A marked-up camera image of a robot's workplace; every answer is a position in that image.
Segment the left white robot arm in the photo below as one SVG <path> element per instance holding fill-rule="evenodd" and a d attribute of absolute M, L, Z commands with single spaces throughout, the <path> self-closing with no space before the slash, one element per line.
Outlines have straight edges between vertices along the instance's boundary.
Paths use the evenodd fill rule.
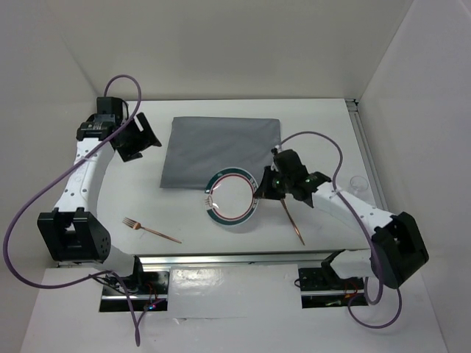
<path fill-rule="evenodd" d="M 76 170 L 52 211 L 41 213 L 37 221 L 53 260 L 112 270 L 128 293 L 137 293 L 145 285 L 141 261 L 112 245 L 110 233 L 98 219 L 97 204 L 107 167 L 115 154 L 126 163 L 141 158 L 145 149 L 161 145 L 146 116 L 139 113 L 137 118 L 129 119 L 124 100 L 97 98 L 96 113 L 77 130 Z"/>

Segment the white plate green red rim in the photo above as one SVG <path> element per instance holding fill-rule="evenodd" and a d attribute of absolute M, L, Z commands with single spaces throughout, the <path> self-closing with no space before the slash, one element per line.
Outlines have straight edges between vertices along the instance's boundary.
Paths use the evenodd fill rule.
<path fill-rule="evenodd" d="M 258 183 L 243 168 L 224 168 L 214 174 L 204 190 L 205 212 L 221 227 L 238 227 L 258 208 L 254 194 Z"/>

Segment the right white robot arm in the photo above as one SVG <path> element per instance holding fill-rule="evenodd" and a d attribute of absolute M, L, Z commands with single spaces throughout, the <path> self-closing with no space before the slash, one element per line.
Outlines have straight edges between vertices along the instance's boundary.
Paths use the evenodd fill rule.
<path fill-rule="evenodd" d="M 381 210 L 337 188 L 320 173 L 309 173 L 291 150 L 272 150 L 273 163 L 265 167 L 256 199 L 283 200 L 291 195 L 365 235 L 368 249 L 335 251 L 322 262 L 321 279 L 338 288 L 346 279 L 376 277 L 398 289 L 429 260 L 428 250 L 413 216 Z"/>

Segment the grey cloth napkin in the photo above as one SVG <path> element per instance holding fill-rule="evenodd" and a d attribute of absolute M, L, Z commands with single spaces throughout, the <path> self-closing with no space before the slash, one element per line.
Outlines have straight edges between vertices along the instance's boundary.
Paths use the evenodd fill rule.
<path fill-rule="evenodd" d="M 242 168 L 261 181 L 280 142 L 273 118 L 175 117 L 160 178 L 161 188 L 202 190 L 225 168 Z"/>

